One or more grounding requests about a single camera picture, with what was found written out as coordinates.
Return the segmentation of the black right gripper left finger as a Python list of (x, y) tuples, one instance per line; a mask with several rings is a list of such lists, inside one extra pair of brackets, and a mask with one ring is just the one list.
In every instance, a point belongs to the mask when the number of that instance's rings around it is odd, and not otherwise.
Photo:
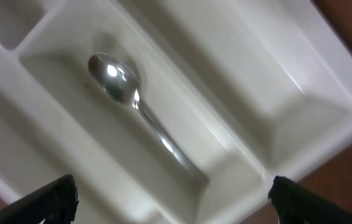
[(67, 174), (0, 210), (0, 224), (71, 224), (78, 206), (73, 175)]

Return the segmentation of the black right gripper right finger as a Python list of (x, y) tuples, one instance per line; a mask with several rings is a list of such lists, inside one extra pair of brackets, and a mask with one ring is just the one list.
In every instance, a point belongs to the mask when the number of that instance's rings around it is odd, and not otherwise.
[(276, 176), (268, 193), (279, 224), (352, 224), (352, 214), (303, 188)]

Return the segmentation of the large steel tablespoon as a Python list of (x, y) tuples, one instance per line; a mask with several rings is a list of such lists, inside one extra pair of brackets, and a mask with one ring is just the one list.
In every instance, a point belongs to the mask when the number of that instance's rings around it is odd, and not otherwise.
[(137, 111), (190, 180), (199, 185), (209, 182), (207, 175), (190, 160), (144, 102), (140, 78), (133, 69), (109, 54), (98, 52), (88, 59), (88, 72), (96, 86), (112, 101)]

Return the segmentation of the white plastic cutlery tray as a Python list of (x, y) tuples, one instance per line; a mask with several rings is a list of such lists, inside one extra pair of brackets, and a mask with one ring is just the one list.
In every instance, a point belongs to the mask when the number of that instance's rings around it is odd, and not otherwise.
[[(209, 182), (88, 72), (103, 52)], [(311, 1), (0, 1), (0, 198), (65, 174), (77, 223), (237, 223), (352, 141), (352, 56)]]

